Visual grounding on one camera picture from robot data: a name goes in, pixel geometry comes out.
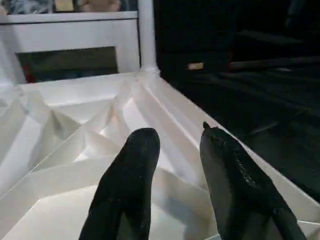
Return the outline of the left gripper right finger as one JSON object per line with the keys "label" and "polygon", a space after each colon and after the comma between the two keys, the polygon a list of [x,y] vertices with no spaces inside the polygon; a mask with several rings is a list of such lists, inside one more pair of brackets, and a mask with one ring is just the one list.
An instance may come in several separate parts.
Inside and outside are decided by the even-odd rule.
{"label": "left gripper right finger", "polygon": [[237,139],[203,122],[199,152],[221,239],[306,239],[272,179]]}

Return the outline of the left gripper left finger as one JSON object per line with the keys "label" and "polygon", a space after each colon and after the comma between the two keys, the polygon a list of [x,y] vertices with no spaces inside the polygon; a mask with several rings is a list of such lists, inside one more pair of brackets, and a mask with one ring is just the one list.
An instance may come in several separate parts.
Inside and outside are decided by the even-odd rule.
{"label": "left gripper left finger", "polygon": [[160,137],[151,127],[133,131],[102,175],[81,229],[81,240],[117,240],[126,217],[128,240],[147,240],[151,226],[152,181]]}

